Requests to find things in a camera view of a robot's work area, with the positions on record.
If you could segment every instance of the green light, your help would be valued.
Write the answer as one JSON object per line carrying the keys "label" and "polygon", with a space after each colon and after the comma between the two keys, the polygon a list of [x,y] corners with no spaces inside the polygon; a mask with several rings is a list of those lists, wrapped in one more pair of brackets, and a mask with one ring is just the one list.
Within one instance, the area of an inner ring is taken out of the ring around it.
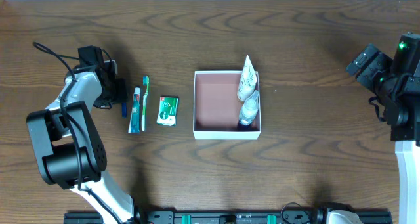
{"label": "green light", "polygon": [[398,44],[398,46],[402,50],[402,49],[404,49],[406,47],[406,44],[404,42],[401,42],[400,44]]}

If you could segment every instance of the toothbrush handle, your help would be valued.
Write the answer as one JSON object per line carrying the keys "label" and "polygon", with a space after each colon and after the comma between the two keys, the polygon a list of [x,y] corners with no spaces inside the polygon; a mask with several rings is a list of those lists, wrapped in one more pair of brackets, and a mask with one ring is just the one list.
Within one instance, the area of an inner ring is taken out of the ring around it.
{"label": "toothbrush handle", "polygon": [[142,131],[146,130],[146,100],[147,95],[143,96],[143,113],[142,113]]}

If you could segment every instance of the open box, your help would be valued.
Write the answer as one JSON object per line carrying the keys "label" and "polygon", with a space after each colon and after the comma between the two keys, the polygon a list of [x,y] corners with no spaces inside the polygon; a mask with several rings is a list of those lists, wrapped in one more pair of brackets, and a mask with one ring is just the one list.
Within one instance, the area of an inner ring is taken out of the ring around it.
{"label": "open box", "polygon": [[[259,90],[259,76],[255,90]],[[250,131],[238,131],[243,105],[236,96],[241,70],[196,71],[194,75],[193,132],[196,139],[258,139],[261,133],[260,110]]]}

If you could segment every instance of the green toothbrush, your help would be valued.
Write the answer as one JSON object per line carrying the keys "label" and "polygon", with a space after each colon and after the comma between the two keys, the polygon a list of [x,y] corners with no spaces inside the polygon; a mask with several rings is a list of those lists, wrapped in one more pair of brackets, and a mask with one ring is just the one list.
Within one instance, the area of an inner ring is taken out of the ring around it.
{"label": "green toothbrush", "polygon": [[146,92],[143,95],[142,131],[146,130],[146,100],[149,94],[149,76],[143,76],[143,85],[146,85]]}

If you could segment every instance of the wooden table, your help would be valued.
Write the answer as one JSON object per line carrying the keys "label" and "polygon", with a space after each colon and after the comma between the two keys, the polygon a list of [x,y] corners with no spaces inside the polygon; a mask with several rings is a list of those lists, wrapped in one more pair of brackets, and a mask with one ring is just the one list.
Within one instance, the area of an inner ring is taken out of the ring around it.
{"label": "wooden table", "polygon": [[[368,43],[393,56],[402,33],[420,32],[419,12],[418,0],[5,1],[0,223],[60,223],[68,211],[92,210],[39,175],[25,119],[56,98],[66,69],[32,41],[63,55],[106,49],[130,95],[150,76],[146,133],[127,134],[119,106],[92,110],[108,171],[142,207],[279,210],[334,201],[388,208],[397,223],[390,127],[345,68]],[[194,71],[241,70],[246,54],[260,73],[261,136],[195,141]],[[180,97],[176,127],[156,125],[160,95]]]}

